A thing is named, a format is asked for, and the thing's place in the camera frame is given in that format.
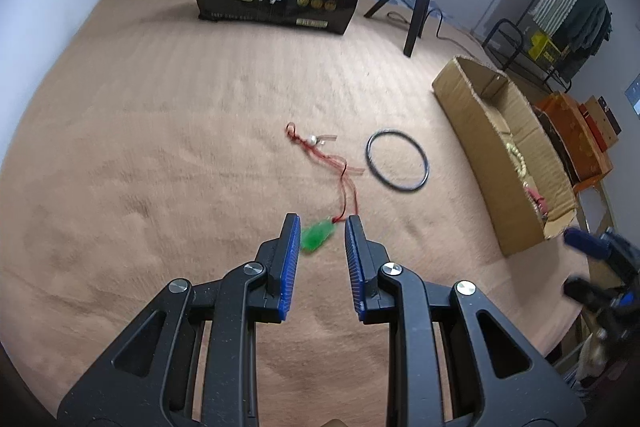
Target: cardboard box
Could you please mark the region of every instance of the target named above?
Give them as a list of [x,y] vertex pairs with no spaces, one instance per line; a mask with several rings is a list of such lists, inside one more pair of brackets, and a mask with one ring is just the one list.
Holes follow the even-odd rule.
[[598,130],[600,131],[600,135],[606,145],[606,149],[612,147],[618,142],[618,134],[616,134],[613,125],[609,121],[609,117],[607,113],[604,111],[598,100],[596,100],[595,96],[592,96],[589,100],[584,103],[584,107],[588,111],[588,116],[593,118]]
[[[457,57],[433,81],[433,90],[476,175],[502,253],[512,255],[561,233],[575,217],[574,194],[556,151],[518,88],[505,74]],[[500,135],[504,123],[546,199],[546,224],[526,195]]]

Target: red cord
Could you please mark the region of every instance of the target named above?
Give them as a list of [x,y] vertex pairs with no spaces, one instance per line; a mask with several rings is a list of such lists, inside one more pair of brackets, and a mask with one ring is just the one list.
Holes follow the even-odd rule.
[[331,219],[332,223],[338,223],[338,221],[344,221],[346,219],[345,214],[347,213],[347,188],[349,185],[351,192],[353,194],[353,207],[354,211],[358,213],[358,191],[356,190],[356,185],[353,183],[353,180],[350,178],[349,174],[362,174],[364,169],[359,169],[355,167],[350,167],[347,165],[347,160],[341,156],[337,156],[334,154],[328,155],[322,153],[318,147],[315,145],[311,145],[306,140],[303,140],[298,134],[296,134],[296,124],[293,122],[287,123],[285,127],[285,132],[287,136],[293,143],[297,143],[300,145],[307,154],[315,156],[321,162],[329,165],[334,168],[337,172],[340,172],[340,179],[338,180],[338,186],[340,187],[340,198],[342,200],[342,212],[339,216],[334,216]]

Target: triangular cutout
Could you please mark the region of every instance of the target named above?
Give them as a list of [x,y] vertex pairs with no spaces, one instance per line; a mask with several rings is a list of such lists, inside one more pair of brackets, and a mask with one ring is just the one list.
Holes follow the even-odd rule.
[[496,377],[512,377],[531,367],[529,357],[489,313],[479,312],[478,324]]
[[155,311],[117,354],[113,360],[113,367],[137,377],[146,377],[151,369],[165,318],[165,312]]

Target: red string necklace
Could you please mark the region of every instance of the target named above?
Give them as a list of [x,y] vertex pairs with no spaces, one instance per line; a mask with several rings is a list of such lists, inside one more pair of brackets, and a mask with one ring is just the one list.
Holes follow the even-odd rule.
[[302,147],[305,150],[306,154],[314,157],[320,163],[330,166],[335,169],[336,172],[339,172],[340,178],[338,179],[338,186],[340,187],[340,197],[342,200],[342,211],[339,215],[331,218],[332,223],[338,223],[339,221],[344,221],[346,219],[347,213],[347,185],[351,189],[351,193],[353,194],[353,208],[354,213],[358,213],[358,191],[356,190],[356,185],[353,183],[353,180],[349,176],[349,174],[362,174],[365,169],[360,169],[356,167],[350,167],[347,165],[347,160],[342,156],[338,156],[335,154],[324,154],[321,150],[318,149],[318,144],[327,140],[335,140],[337,136],[334,135],[321,135],[315,137],[315,140],[304,140],[296,133],[296,124],[293,122],[287,123],[285,127],[285,132],[289,139]]

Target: silver screw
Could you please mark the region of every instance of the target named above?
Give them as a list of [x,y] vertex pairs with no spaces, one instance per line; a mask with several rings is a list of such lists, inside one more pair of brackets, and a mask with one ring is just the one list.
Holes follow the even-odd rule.
[[387,275],[400,275],[402,273],[402,266],[396,263],[385,263],[382,265],[382,271]]
[[258,273],[262,273],[262,270],[264,270],[264,268],[260,263],[247,263],[244,265],[244,268],[242,268],[242,270],[244,270],[244,273],[246,273],[247,275],[258,275]]
[[473,295],[476,293],[476,285],[469,281],[460,281],[456,284],[456,290],[462,295]]
[[187,290],[189,283],[184,279],[174,279],[169,283],[171,293],[182,293]]

